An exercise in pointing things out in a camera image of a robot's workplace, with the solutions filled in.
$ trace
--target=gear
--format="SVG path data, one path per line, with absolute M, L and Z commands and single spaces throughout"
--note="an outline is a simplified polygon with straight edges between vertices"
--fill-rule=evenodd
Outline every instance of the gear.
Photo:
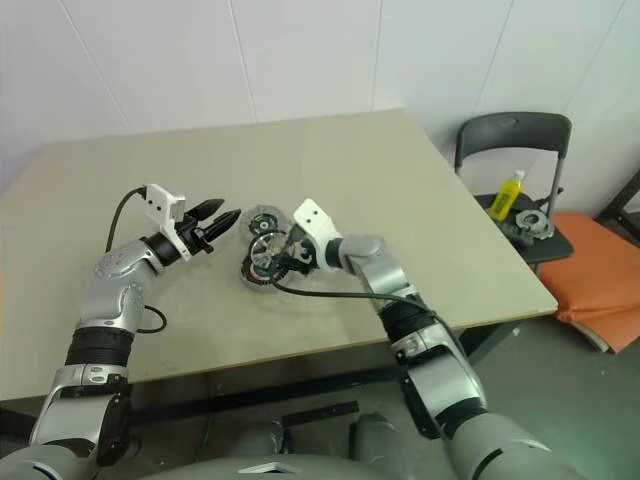
M 276 207 L 258 205 L 242 214 L 238 222 L 242 236 L 252 242 L 257 236 L 271 230 L 288 231 L 287 217 Z
M 249 246 L 249 253 L 240 267 L 240 276 L 249 287 L 263 290 L 271 285 L 272 261 L 285 246 L 287 234 L 281 230 L 271 230 L 255 237 Z M 287 278 L 289 269 L 276 267 L 273 279 L 280 283 Z

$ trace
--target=chair backrest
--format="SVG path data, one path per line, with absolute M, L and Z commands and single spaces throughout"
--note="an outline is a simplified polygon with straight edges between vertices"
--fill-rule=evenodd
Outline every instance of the chair backrest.
M 454 168 L 460 172 L 462 161 L 477 152 L 494 148 L 538 148 L 567 155 L 571 121 L 564 115 L 541 112 L 503 112 L 466 121 L 458 130 Z

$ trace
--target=metal part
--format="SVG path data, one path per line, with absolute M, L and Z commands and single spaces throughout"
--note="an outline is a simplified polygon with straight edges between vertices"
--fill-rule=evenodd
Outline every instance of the metal part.
M 512 420 L 494 413 L 485 413 L 466 421 L 447 447 L 453 468 L 461 480 L 485 478 L 481 476 L 482 468 L 491 464 L 487 463 L 487 459 L 491 459 L 495 452 L 500 452 L 498 455 L 504 455 L 515 450 L 529 452 L 541 450 L 549 454 L 549 449 L 535 440 L 530 433 Z M 538 472 L 536 478 L 557 479 L 558 477 L 549 477 Z M 577 477 L 567 475 L 560 478 Z
M 464 354 L 459 350 L 447 329 L 440 323 L 424 327 L 392 343 L 391 351 L 396 356 L 401 353 L 404 358 L 410 360 L 437 347 L 446 347 L 460 362 L 466 363 Z M 473 369 L 468 367 L 468 371 L 473 372 Z
M 76 329 L 113 327 L 136 333 L 144 296 L 164 267 L 141 240 L 105 254 L 86 290 Z
M 111 376 L 112 379 L 129 378 L 129 369 L 119 367 L 117 365 L 65 365 L 56 370 L 51 390 L 45 398 L 40 410 L 40 415 L 36 421 L 29 443 L 31 445 L 41 443 L 37 439 L 39 437 L 40 427 L 44 419 L 49 415 L 49 407 L 54 400 L 59 401 L 60 392 L 67 387 L 82 387 L 89 385 L 105 385 Z
M 585 480 L 553 453 L 532 447 L 505 450 L 479 470 L 477 480 Z
M 433 420 L 464 400 L 477 398 L 486 407 L 484 392 L 475 374 L 451 352 L 441 352 L 411 367 L 408 375 Z
M 274 257 L 278 256 L 287 242 L 287 234 L 281 230 L 263 233 L 249 247 L 249 259 L 256 267 L 269 270 Z
M 534 238 L 545 240 L 553 236 L 554 226 L 540 210 L 524 210 L 516 215 L 516 225 Z
M 553 173 L 553 180 L 551 181 L 551 194 L 549 195 L 549 205 L 547 206 L 547 216 L 549 222 L 553 225 L 553 214 L 556 208 L 556 199 L 560 191 L 560 178 L 562 177 L 562 169 L 564 168 L 565 155 L 558 153 L 558 160 L 556 161 L 556 170 Z
M 3 480 L 89 480 L 97 471 L 93 456 L 79 458 L 58 445 L 30 446 L 0 459 Z
M 351 424 L 349 440 L 349 456 L 384 477 L 395 480 L 419 478 L 402 434 L 379 413 L 360 415 L 358 421 Z
M 514 245 L 521 248 L 532 247 L 535 244 L 535 237 L 527 230 L 514 225 L 511 222 L 495 222 L 502 234 Z
M 284 213 L 271 205 L 258 205 L 245 211 L 238 222 L 240 233 L 247 242 L 270 230 L 288 231 L 290 222 Z
M 380 236 L 350 235 L 342 240 L 339 255 L 343 268 L 357 276 L 367 292 L 402 297 L 417 293 Z M 372 303 L 379 313 L 388 302 L 372 300 Z
M 118 365 L 84 365 L 80 385 L 106 385 L 109 377 L 115 376 L 116 380 L 129 377 L 129 369 Z
M 55 440 L 82 438 L 97 445 L 107 406 L 114 397 L 115 394 L 86 396 L 80 400 L 73 397 L 58 398 L 41 417 L 31 444 L 43 445 Z
M 260 234 L 249 245 L 249 253 L 240 266 L 240 278 L 252 290 L 260 292 L 275 292 L 271 285 L 271 278 L 278 283 L 288 283 L 291 279 L 289 269 L 278 266 L 272 267 L 273 259 L 285 247 L 287 234 L 280 230 L 272 230 Z
M 458 337 L 458 340 L 469 364 L 477 364 L 505 338 L 512 335 L 519 325 L 520 320 L 514 320 L 467 328 Z

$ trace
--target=yellow bottle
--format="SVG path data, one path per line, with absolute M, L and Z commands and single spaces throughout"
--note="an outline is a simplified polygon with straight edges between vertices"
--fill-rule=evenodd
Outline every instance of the yellow bottle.
M 489 208 L 489 216 L 498 222 L 502 222 L 507 218 L 507 214 L 513 202 L 516 201 L 520 192 L 522 192 L 522 180 L 524 179 L 524 170 L 516 170 L 513 177 L 509 178 L 502 184 L 502 188 L 496 195 L 496 199 Z

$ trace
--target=circular metal component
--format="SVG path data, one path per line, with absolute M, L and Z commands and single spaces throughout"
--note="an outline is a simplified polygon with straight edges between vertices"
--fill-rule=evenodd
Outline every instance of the circular metal component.
M 284 248 L 287 234 L 281 230 L 272 230 L 256 237 L 249 247 L 249 259 L 256 267 L 268 270 L 271 261 Z
M 289 220 L 276 207 L 258 205 L 242 213 L 238 221 L 242 236 L 251 242 L 258 235 L 270 230 L 289 230 Z
M 247 255 L 240 266 L 240 278 L 246 286 L 259 292 L 275 292 L 277 289 L 271 284 L 270 272 L 251 263 Z M 291 278 L 291 272 L 286 268 L 279 268 L 273 279 L 278 283 L 286 284 Z
M 539 239 L 552 237 L 553 223 L 540 210 L 524 210 L 516 215 L 516 225 Z
M 286 267 L 278 266 L 272 271 L 271 262 L 287 241 L 287 234 L 281 230 L 267 231 L 253 239 L 249 246 L 249 253 L 240 266 L 240 278 L 253 290 L 262 292 L 276 291 L 271 285 L 271 280 L 278 283 L 287 283 L 290 279 L 290 271 Z

